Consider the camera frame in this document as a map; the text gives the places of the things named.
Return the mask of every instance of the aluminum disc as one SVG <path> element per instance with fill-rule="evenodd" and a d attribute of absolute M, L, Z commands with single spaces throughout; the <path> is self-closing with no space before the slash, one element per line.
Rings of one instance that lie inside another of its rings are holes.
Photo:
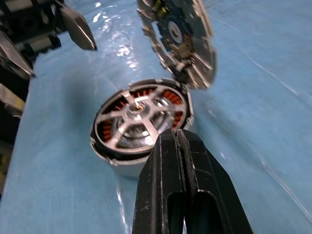
<path fill-rule="evenodd" d="M 140 85 L 113 96 L 95 120 L 95 134 L 113 152 L 140 154 L 154 146 L 166 129 L 177 131 L 187 118 L 188 104 L 176 89 Z"/>
<path fill-rule="evenodd" d="M 189 88 L 209 88 L 215 78 L 216 53 L 202 1 L 138 0 L 137 11 L 161 65 Z"/>

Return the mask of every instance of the blue surface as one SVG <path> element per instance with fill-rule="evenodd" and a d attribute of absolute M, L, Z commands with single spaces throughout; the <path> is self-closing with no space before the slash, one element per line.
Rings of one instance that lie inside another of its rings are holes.
<path fill-rule="evenodd" d="M 68 0 L 98 52 L 62 35 L 36 64 L 0 204 L 1 234 L 131 233 L 136 182 L 89 146 L 96 111 L 130 81 L 165 78 L 135 0 Z M 255 234 L 312 233 L 309 0 L 204 1 L 216 82 L 192 93 L 199 135 L 230 174 Z"/>

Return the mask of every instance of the copper coil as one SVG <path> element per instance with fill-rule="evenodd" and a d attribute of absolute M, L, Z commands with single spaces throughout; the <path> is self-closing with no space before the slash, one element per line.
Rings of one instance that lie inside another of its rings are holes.
<path fill-rule="evenodd" d="M 109 141 L 111 137 L 111 128 L 112 128 L 113 121 L 112 120 L 106 120 L 104 121 L 103 125 L 103 137 L 104 137 L 104 142 Z"/>
<path fill-rule="evenodd" d="M 144 89 L 132 91 L 130 93 L 133 98 L 139 98 L 141 96 L 146 96 L 146 95 L 151 94 L 154 90 L 155 88 L 144 88 Z"/>
<path fill-rule="evenodd" d="M 173 105 L 179 105 L 182 103 L 182 99 L 170 90 L 166 90 L 163 93 L 163 97 L 167 98 Z"/>
<path fill-rule="evenodd" d="M 180 123 L 182 115 L 183 115 L 183 112 L 176 112 L 175 121 L 174 121 L 172 128 L 175 128 Z"/>

